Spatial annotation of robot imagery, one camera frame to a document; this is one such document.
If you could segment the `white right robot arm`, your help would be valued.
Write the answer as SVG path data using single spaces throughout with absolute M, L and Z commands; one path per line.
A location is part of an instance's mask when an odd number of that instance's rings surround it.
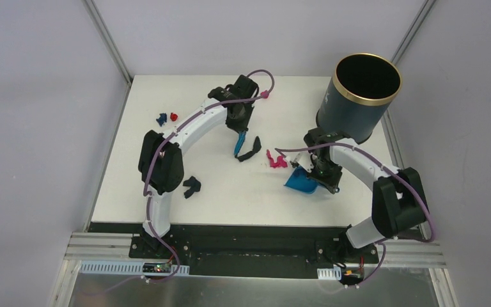
M 335 194 L 343 170 L 372 192 L 371 215 L 338 235 L 336 256 L 353 262 L 370 245 L 390 239 L 428 220 L 419 173 L 413 168 L 386 166 L 346 134 L 309 130 L 304 142 L 313 167 L 307 178 Z

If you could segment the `blue hand brush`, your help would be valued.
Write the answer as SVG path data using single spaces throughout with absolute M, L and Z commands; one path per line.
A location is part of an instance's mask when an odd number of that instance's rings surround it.
M 241 148 L 242 148 L 244 141 L 246 139 L 246 135 L 247 135 L 246 131 L 242 131 L 242 132 L 238 133 L 238 139 L 237 139 L 237 142 L 236 142 L 234 150 L 233 150 L 233 155 L 235 158 L 238 157 L 239 152 L 241 151 Z

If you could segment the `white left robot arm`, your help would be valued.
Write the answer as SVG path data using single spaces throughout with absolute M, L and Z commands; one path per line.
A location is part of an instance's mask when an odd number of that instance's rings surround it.
M 148 131 L 144 135 L 138 170 L 148 197 L 144 231 L 150 236 L 144 248 L 153 258 L 163 258 L 169 252 L 169 241 L 163 237 L 170 229 L 171 195 L 184 178 L 183 156 L 188 149 L 214 127 L 225 124 L 238 134 L 233 155 L 246 161 L 261 150 L 255 138 L 253 148 L 241 154 L 254 110 L 259 98 L 259 86 L 250 77 L 240 75 L 226 87 L 214 88 L 208 98 L 190 116 L 165 132 Z

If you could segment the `blue plastic dustpan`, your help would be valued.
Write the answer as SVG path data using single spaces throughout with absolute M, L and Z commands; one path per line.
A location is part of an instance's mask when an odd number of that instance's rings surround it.
M 318 183 L 308 178 L 308 175 L 309 173 L 299 166 L 293 170 L 284 186 L 304 194 L 313 194 L 318 187 Z

